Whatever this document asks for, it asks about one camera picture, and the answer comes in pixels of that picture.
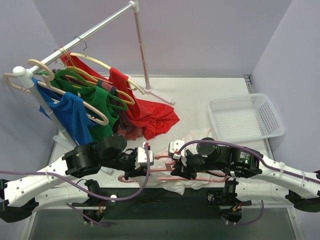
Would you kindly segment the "pink plastic hanger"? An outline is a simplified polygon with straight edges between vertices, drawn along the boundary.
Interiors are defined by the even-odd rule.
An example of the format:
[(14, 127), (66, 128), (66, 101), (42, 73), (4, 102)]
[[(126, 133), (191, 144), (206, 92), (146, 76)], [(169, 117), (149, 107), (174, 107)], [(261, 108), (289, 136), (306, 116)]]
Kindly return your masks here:
[[(170, 173), (175, 170), (175, 162), (173, 160), (163, 162), (164, 167), (152, 167), (150, 169), (151, 174), (156, 174), (154, 177), (159, 182), (205, 182), (205, 183), (222, 183), (227, 180), (228, 176), (222, 173), (216, 173), (212, 171), (203, 171), (199, 173), (195, 179), (187, 179), (181, 176), (173, 176)], [(119, 175), (117, 180), (121, 183), (137, 183), (137, 177), (140, 177), (140, 174), (147, 172), (147, 160), (140, 164), (136, 161), (134, 165), (134, 170), (125, 171), (124, 174)]]

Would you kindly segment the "white tank top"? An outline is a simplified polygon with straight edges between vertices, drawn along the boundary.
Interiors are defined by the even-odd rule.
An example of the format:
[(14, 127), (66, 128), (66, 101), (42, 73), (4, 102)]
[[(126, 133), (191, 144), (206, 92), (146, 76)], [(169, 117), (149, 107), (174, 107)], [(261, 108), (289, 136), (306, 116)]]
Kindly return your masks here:
[[(193, 141), (193, 140), (200, 140), (203, 138), (213, 138), (212, 131), (210, 128), (201, 128), (196, 130), (190, 130), (187, 135), (181, 138), (173, 138), (171, 141), (175, 140), (182, 140), (185, 141), (185, 143)], [(158, 152), (156, 156), (160, 156), (159, 159), (154, 160), (153, 166), (151, 168), (164, 168), (163, 162), (168, 162), (170, 159), (168, 157), (164, 157), (164, 155), (168, 155), (168, 147), (163, 148), (162, 151)], [(191, 188), (193, 190), (199, 190), (204, 187), (210, 187), (212, 184), (220, 184), (222, 182), (197, 182), (197, 181), (168, 181), (168, 182), (160, 182), (157, 181), (155, 178), (155, 173), (150, 173), (150, 176), (148, 178), (148, 182), (146, 184), (146, 187), (148, 188), (162, 188), (164, 190), (177, 193), (179, 195), (183, 195), (185, 193), (185, 189)]]

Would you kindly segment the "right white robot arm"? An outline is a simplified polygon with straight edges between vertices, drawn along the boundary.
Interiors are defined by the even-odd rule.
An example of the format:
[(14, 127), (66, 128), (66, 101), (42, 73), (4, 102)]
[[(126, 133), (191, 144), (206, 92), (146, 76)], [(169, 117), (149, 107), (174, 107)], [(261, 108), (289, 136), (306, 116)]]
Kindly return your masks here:
[(298, 170), (251, 148), (209, 137), (171, 141), (168, 155), (175, 162), (172, 176), (195, 180), (200, 172), (225, 174), (224, 186), (210, 191), (214, 206), (274, 201), (303, 212), (320, 211), (319, 171)]

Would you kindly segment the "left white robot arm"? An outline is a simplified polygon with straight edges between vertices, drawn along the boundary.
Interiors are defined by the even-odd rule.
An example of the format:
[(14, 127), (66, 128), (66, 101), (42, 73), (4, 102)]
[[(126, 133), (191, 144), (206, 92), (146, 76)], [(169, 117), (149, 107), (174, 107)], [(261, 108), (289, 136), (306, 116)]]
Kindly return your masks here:
[(154, 154), (147, 142), (141, 147), (125, 150), (127, 140), (113, 134), (100, 142), (78, 145), (53, 163), (36, 172), (21, 172), (20, 179), (0, 181), (0, 218), (15, 223), (33, 213), (62, 204), (87, 203), (95, 206), (101, 201), (127, 201), (142, 190), (127, 197), (103, 195), (96, 180), (87, 180), (84, 185), (75, 180), (97, 174), (101, 167), (119, 170), (127, 175), (139, 173), (150, 175)]

